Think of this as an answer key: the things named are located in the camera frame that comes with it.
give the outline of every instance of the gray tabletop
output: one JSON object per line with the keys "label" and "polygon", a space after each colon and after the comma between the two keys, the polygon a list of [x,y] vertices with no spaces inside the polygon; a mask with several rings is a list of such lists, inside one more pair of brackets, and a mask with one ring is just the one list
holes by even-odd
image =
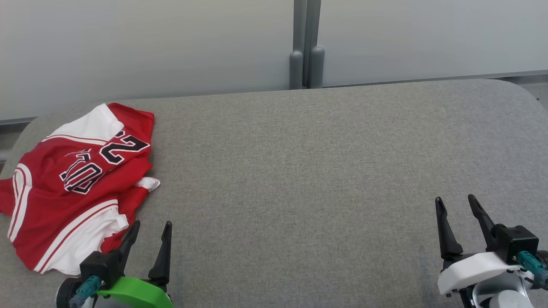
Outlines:
{"label": "gray tabletop", "polygon": [[[468,80],[128,100],[156,115],[151,176],[126,274],[146,277],[173,222],[176,307],[462,307],[437,293],[434,199],[466,252],[467,205],[548,249],[548,114],[520,87]],[[21,155],[93,106],[32,122]],[[9,218],[0,216],[0,231]],[[58,272],[0,241],[0,302],[52,307]],[[531,291],[544,306],[548,292]]]}

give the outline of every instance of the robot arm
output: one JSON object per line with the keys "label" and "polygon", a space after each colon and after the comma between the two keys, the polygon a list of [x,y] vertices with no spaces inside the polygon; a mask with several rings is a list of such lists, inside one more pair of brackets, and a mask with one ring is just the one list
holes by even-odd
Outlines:
{"label": "robot arm", "polygon": [[537,251],[539,239],[523,226],[494,224],[474,195],[470,208],[486,242],[486,252],[463,254],[447,221],[447,209],[436,198],[439,248],[443,269],[440,294],[459,293],[465,308],[533,308],[529,289],[548,289],[548,252]]}
{"label": "robot arm", "polygon": [[80,263],[80,277],[66,279],[57,292],[57,308],[95,307],[99,296],[113,297],[127,307],[173,308],[167,294],[171,258],[172,224],[167,221],[162,246],[147,280],[126,277],[125,264],[139,233],[136,220],[125,234],[120,248],[92,252]]}

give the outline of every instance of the jersey sleeve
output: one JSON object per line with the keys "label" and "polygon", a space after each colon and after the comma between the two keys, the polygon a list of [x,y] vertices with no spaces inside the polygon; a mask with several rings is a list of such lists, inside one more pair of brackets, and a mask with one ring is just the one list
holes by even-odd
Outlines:
{"label": "jersey sleeve", "polygon": [[[131,226],[135,221],[135,210],[145,200],[151,191],[158,188],[160,181],[155,178],[144,177],[130,189],[122,192],[118,197],[118,211],[125,215]],[[118,232],[105,238],[101,244],[102,252],[109,252],[120,247],[124,232]]]}

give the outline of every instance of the white wall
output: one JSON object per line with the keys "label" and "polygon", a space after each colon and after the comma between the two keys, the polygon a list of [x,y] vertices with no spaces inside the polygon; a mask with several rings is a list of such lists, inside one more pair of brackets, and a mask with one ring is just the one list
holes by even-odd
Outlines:
{"label": "white wall", "polygon": [[548,69],[546,0],[322,0],[323,85]]}
{"label": "white wall", "polygon": [[292,0],[0,0],[0,120],[289,87]]}

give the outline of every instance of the basketball jersey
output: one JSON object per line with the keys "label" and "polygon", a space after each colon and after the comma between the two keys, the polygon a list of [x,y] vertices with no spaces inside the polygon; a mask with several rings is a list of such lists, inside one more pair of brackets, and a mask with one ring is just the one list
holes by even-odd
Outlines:
{"label": "basketball jersey", "polygon": [[45,137],[0,180],[8,238],[28,269],[77,275],[91,252],[119,247],[159,185],[144,177],[153,125],[150,112],[102,104]]}

